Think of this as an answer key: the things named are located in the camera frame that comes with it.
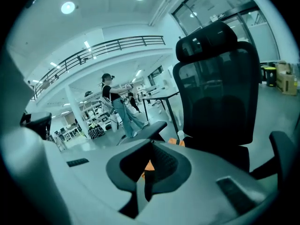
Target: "railing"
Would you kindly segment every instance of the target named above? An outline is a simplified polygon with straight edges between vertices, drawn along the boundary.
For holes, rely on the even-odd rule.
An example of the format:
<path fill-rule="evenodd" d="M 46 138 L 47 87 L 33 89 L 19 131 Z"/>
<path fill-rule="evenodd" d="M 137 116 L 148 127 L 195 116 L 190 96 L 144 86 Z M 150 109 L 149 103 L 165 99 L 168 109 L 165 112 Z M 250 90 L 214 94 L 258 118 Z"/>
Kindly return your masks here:
<path fill-rule="evenodd" d="M 99 43 L 81 50 L 62 62 L 57 64 L 57 67 L 52 68 L 47 72 L 39 81 L 35 88 L 35 95 L 31 100 L 35 100 L 47 89 L 51 84 L 57 81 L 61 75 L 68 73 L 72 68 L 86 63 L 90 59 L 95 59 L 98 56 L 113 51 L 124 50 L 130 47 L 136 46 L 148 46 L 148 45 L 165 45 L 163 36 L 136 36 L 136 37 L 123 37 L 107 42 Z"/>

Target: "headrest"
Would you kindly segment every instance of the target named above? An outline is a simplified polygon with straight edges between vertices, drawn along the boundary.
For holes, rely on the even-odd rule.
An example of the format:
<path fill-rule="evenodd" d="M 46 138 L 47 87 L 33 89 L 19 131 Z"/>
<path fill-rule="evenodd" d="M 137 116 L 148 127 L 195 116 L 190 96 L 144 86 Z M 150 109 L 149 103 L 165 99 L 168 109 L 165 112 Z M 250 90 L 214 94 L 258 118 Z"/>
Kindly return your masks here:
<path fill-rule="evenodd" d="M 216 21 L 180 39 L 176 56 L 180 62 L 191 63 L 231 51 L 237 43 L 234 31 L 225 23 Z"/>

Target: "pillar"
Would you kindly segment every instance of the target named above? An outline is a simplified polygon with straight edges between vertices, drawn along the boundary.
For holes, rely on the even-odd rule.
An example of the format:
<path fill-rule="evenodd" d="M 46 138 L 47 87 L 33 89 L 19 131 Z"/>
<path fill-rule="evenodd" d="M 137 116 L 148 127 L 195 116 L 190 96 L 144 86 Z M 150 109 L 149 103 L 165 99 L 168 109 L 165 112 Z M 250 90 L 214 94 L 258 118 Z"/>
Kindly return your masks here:
<path fill-rule="evenodd" d="M 71 91 L 70 86 L 69 85 L 65 86 L 65 90 L 66 90 L 68 101 L 70 103 L 70 107 L 72 109 L 72 112 L 73 112 L 78 124 L 80 125 L 80 127 L 81 127 L 82 131 L 84 132 L 84 134 L 86 135 L 86 137 L 88 139 L 90 139 L 89 132 L 88 132 L 89 127 L 88 127 L 87 123 L 83 120 L 82 112 L 80 111 L 78 102 L 76 101 L 74 94 Z"/>

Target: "black cap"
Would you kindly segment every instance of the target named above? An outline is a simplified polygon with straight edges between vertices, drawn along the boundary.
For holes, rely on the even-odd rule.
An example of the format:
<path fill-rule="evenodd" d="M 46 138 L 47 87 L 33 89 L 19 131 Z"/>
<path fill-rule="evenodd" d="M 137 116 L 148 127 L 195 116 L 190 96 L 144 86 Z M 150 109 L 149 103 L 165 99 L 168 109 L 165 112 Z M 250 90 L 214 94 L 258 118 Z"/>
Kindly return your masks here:
<path fill-rule="evenodd" d="M 102 79 L 104 79 L 104 78 L 106 78 L 106 77 L 112 77 L 109 73 L 104 73 L 103 75 L 102 75 Z"/>

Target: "orange object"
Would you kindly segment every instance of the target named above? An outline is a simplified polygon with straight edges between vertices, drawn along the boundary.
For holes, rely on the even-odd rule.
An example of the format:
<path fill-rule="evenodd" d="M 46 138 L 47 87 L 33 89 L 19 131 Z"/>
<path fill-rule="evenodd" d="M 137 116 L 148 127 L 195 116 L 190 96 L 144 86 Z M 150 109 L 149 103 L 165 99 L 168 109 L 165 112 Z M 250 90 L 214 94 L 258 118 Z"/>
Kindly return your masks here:
<path fill-rule="evenodd" d="M 177 139 L 176 138 L 170 138 L 169 139 L 169 143 L 170 144 L 174 144 L 174 145 L 177 145 Z M 179 144 L 178 144 L 179 146 L 182 146 L 182 147 L 185 147 L 185 144 L 184 144 L 184 141 L 179 141 Z M 147 166 L 145 167 L 145 170 L 147 170 L 147 171 L 154 171 L 155 169 L 154 169 L 154 166 L 152 165 L 152 163 L 151 163 L 151 160 L 149 161 L 149 163 L 147 164 Z M 145 172 L 143 172 L 142 173 L 142 178 L 144 178 L 145 179 Z"/>

